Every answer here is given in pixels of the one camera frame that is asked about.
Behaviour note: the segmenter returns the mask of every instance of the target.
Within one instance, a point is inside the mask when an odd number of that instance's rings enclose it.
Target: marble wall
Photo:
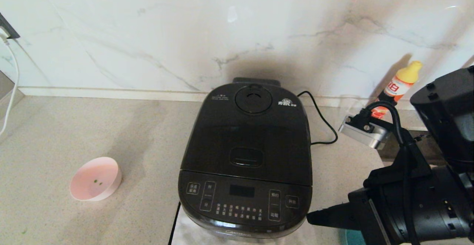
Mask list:
[[[369,97],[410,60],[425,64],[413,93],[474,59],[474,0],[0,0],[0,12],[22,35],[22,87],[209,91],[252,76]]]

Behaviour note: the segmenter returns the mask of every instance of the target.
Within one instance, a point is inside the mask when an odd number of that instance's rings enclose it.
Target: digital display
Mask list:
[[[230,185],[229,194],[234,196],[253,198],[255,196],[255,188],[252,188],[250,186]]]

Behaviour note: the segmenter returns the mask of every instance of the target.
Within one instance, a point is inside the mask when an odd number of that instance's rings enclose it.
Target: plastic bottle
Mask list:
[[[423,64],[419,61],[411,62],[407,67],[401,68],[397,71],[397,74],[391,79],[390,83],[386,86],[375,101],[387,101],[393,105],[397,105],[403,95],[418,81],[418,71],[421,69]],[[385,107],[377,107],[372,110],[372,116],[378,119],[382,119],[388,112]]]

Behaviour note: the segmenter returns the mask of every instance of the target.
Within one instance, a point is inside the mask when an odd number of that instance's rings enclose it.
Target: pink bowl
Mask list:
[[[99,157],[84,164],[69,187],[78,201],[101,201],[112,195],[122,182],[122,172],[114,159]]]

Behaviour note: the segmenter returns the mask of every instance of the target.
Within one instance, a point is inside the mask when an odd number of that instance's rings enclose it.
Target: countertop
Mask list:
[[[178,172],[200,103],[25,97],[0,140],[0,244],[167,244],[178,205]],[[313,141],[331,140],[306,107]],[[338,128],[337,108],[321,108]],[[310,211],[347,201],[377,152],[340,135],[315,145]],[[90,159],[114,158],[123,182],[109,198],[80,202],[69,182]],[[315,226],[314,244],[337,244],[338,230]]]

